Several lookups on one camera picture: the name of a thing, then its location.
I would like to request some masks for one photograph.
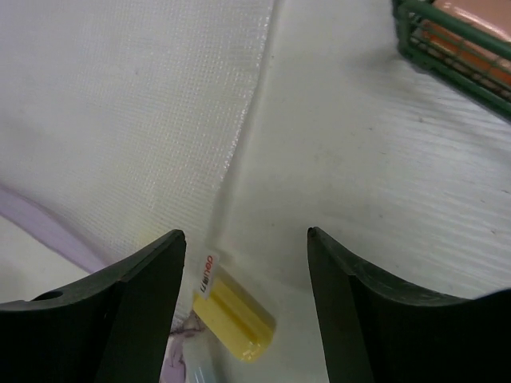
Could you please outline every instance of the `green wire basket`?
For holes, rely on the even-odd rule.
[[[433,2],[392,0],[399,52],[511,121],[511,82],[507,81],[511,72],[501,64],[511,61],[511,44],[443,12]],[[438,39],[456,49],[435,43]],[[495,58],[482,54],[482,49]]]

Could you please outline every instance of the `lavender fabric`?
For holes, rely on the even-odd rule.
[[[0,215],[89,273],[106,266],[101,257],[44,209],[3,186],[0,186]]]
[[[161,369],[161,380],[164,383],[183,383],[186,380],[186,364],[183,359],[185,338],[184,334],[180,334],[169,342],[168,356]]]

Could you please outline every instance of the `white plastic sheet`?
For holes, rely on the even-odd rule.
[[[107,264],[183,229],[177,321],[191,304],[190,274],[256,86],[272,3],[0,4],[0,184]]]

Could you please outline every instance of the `printed label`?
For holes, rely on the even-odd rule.
[[[202,298],[208,299],[215,278],[216,265],[220,261],[219,256],[209,254],[201,264],[199,294]]]

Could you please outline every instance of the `yellow object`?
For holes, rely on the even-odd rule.
[[[195,294],[193,309],[242,361],[255,361],[273,338],[269,314],[223,270],[216,275],[208,299]]]

